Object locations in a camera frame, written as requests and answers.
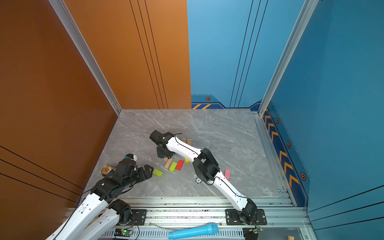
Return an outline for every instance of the beige wooden block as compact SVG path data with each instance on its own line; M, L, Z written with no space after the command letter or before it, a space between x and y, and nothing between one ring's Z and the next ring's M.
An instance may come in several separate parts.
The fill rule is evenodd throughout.
M173 161L173 158L168 159L166 165L164 166L164 168L168 169L170 164L172 163L172 161Z

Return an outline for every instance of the small round can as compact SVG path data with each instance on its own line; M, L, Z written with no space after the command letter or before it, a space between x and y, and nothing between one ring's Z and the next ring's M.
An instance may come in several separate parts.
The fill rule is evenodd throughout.
M105 176L107 175L111 170L112 170L111 165L104 166L103 169L101 170L101 175Z

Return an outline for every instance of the blue wall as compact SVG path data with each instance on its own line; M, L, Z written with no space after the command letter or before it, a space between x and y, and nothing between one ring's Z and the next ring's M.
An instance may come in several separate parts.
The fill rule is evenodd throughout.
M267 0L254 0L250 14L251 0L188 0L192 94L213 95L225 107L249 107L263 98L303 2L270 0L266 8ZM260 27L264 10L265 16ZM248 17L249 25L244 40ZM251 62L259 28L260 34Z
M320 0L272 98L308 171L320 240L361 239L348 231L367 225L364 239L379 239L383 221L370 219L384 204L365 206L384 201L384 187L363 192L384 184L383 12L378 0Z

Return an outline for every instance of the green block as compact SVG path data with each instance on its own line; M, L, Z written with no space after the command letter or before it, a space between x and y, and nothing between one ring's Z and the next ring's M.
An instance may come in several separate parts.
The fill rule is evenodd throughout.
M176 169L176 166L177 166L177 162L173 162L172 165L170 166L169 170L170 170L171 172L174 172L175 169Z
M161 177L163 175L163 172L162 171L159 171L157 169L153 169L153 174L155 174L156 176L158 177Z

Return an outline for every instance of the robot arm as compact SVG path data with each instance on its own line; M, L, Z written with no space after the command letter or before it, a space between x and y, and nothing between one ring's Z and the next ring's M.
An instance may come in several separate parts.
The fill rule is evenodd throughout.
M149 138L157 145L158 157L170 158L173 154L177 153L192 162L196 175L206 184L215 186L230 200L233 207L240 212L240 220L244 224L250 225L256 219L256 204L251 199L242 195L224 177L217 161L207 148L201 150L192 147L182 142L170 132L161 134L158 131L154 131Z
M115 170L111 170L96 183L73 214L46 240L73 240L77 237L82 240L97 239L117 222L129 219L130 206L122 200L112 201L122 193L124 188L151 178L153 172L153 167L149 165L137 168L134 159L137 159L135 155L127 154ZM91 224L82 234L91 220L108 204L110 204L109 209L96 221L98 224Z

